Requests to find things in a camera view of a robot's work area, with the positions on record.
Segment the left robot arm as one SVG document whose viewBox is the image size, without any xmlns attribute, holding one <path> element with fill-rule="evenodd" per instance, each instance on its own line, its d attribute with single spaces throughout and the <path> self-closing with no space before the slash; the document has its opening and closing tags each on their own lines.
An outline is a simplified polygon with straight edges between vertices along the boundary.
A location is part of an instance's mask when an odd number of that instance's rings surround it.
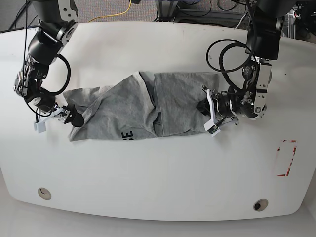
<svg viewBox="0 0 316 237">
<path fill-rule="evenodd" d="M 228 90 L 221 92 L 202 86 L 206 98 L 198 103 L 197 109 L 210 117 L 204 129 L 212 136 L 217 135 L 224 125 L 238 125 L 240 116 L 256 120 L 265 114 L 268 85 L 272 78 L 270 61 L 278 59 L 285 15 L 296 2 L 257 0 L 245 3 L 250 17 L 247 42 L 228 39 L 229 44 L 219 55 L 219 68 L 207 62 L 211 69 L 222 74 L 229 85 Z M 248 57 L 240 66 L 227 70 L 224 56 L 234 47 L 244 48 Z"/>
</svg>

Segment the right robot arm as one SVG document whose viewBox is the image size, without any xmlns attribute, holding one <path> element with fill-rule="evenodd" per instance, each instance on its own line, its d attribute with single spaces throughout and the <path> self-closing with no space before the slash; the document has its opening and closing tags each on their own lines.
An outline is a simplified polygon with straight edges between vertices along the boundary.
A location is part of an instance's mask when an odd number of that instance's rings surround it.
<svg viewBox="0 0 316 237">
<path fill-rule="evenodd" d="M 71 66 L 61 54 L 78 26 L 78 9 L 73 0 L 35 0 L 34 8 L 39 17 L 39 28 L 29 45 L 24 46 L 24 62 L 18 72 L 14 91 L 23 98 L 36 116 L 35 131 L 46 131 L 46 121 L 57 118 L 74 127 L 84 124 L 74 104 L 60 107 L 56 97 L 64 92 L 71 78 Z M 67 68 L 67 76 L 61 89 L 51 92 L 42 86 L 50 65 L 60 59 Z"/>
</svg>

